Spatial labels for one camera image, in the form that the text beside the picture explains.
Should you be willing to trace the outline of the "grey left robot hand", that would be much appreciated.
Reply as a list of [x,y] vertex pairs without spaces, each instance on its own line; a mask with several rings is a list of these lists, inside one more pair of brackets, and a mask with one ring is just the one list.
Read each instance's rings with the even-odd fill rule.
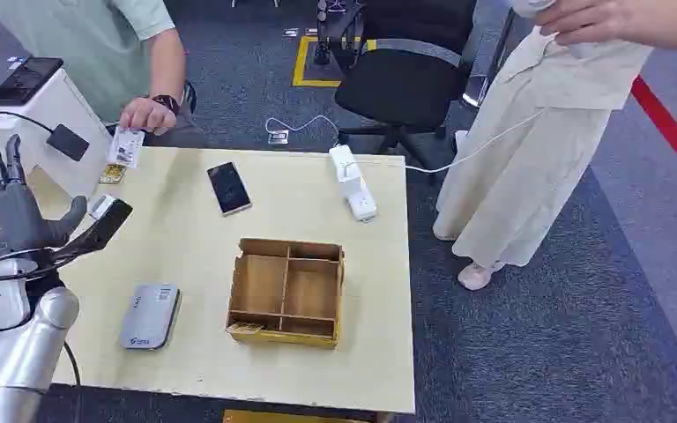
[[0,257],[21,251],[60,248],[68,243],[87,212],[87,199],[73,197],[58,220],[44,219],[26,184],[18,135],[9,138],[6,156],[0,150]]

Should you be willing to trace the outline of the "person's hand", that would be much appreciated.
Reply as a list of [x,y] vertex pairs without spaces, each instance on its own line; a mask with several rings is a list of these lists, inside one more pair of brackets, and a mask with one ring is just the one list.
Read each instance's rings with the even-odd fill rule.
[[631,5],[617,0],[555,1],[534,18],[543,35],[555,34],[562,45],[619,39]]

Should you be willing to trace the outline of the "person's left hand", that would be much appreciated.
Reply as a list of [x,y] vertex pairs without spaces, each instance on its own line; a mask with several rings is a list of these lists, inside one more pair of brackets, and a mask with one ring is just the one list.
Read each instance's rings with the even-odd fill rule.
[[145,130],[161,136],[176,125],[176,115],[167,106],[150,98],[135,98],[120,114],[121,129]]

